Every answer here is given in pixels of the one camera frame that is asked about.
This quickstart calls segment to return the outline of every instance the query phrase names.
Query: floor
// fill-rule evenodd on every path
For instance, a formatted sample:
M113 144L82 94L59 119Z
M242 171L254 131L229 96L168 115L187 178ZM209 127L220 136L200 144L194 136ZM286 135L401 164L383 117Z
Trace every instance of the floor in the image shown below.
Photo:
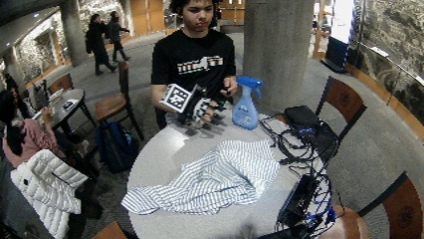
M244 34L229 34L236 43L237 74L242 74ZM125 44L125 51L132 57L131 63L131 97L136 109L139 123L143 126L147 140L140 142L144 147L149 139L159 132L156 115L152 107L151 96L151 71L152 52L156 42L165 37L165 33L155 33L131 40ZM119 92L119 74L103 69L103 76L95 75L93 57L82 66L62 67L47 76L54 81L60 76L71 73L75 87L87 91L87 105L95 113L95 102L111 94ZM331 178L333 187L341 195L342 202L334 203L349 206L354 210L361 209L379 195L389 184L395 180L403 170L408 171L420 196L424 196L424 179L422 177L424 164L423 142L397 114L386 106L379 97L369 88L349 74L335 74L319 61L307 58L307 69L305 73L302 104L313 109L321 97L326 79L334 76L346 82L361 93L367 102L369 109L347 135L341 146L338 155L333 158L327 173ZM76 114L72 124L84 121L83 114ZM330 124L337 121L334 115L329 119ZM92 140L95 138L93 127L85 124L78 132L85 134ZM104 214L100 220L87 219L85 223L72 222L80 230L70 238L92 238L93 235L112 222L119 221L131 238L137 238L128 211L121 206L121 200L127 193L127 182L129 172L112 174L103 163L99 162L99 154L92 158L93 163L101 169L101 176L95 188L95 195L104 206ZM382 216L382 208L374 215L366 217L370 227L371 238L389 238L389 224Z

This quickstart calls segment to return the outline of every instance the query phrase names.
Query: blue backpack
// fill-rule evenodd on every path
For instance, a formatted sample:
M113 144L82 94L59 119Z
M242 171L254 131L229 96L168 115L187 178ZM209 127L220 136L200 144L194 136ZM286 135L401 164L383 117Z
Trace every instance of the blue backpack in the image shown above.
M112 173L132 169L139 150L119 122L105 122L97 127L96 143L101 162L107 163Z

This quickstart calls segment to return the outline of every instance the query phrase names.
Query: dark coat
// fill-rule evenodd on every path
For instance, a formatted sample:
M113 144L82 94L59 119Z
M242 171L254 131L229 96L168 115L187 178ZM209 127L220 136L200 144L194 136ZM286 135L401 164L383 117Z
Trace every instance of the dark coat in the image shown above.
M121 42L121 31L131 32L127 28L121 27L117 19L112 19L109 22L109 36L111 42Z
M109 63L109 56L105 48L104 34L108 33L108 26L105 23L92 23L87 33L87 51L95 53L96 60L105 64Z

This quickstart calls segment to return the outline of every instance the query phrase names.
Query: white logo on t-shirt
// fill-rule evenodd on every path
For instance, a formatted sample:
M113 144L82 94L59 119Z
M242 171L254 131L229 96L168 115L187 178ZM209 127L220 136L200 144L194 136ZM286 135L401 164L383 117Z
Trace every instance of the white logo on t-shirt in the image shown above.
M222 57L214 56L214 57L202 57L200 60L190 61L187 63L179 64L179 72L180 75L200 72L200 71L209 71L210 67L213 66L221 66L222 65Z

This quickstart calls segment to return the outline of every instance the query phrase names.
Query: spray bottle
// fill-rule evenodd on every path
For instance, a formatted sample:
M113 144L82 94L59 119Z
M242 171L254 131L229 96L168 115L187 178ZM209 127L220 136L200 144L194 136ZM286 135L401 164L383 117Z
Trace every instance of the spray bottle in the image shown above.
M253 130L258 124L258 113L250 95L252 89L254 89L261 98L260 86L264 85L264 82L260 79L246 76L238 77L237 82L242 86L242 94L233 108L233 123L248 130Z

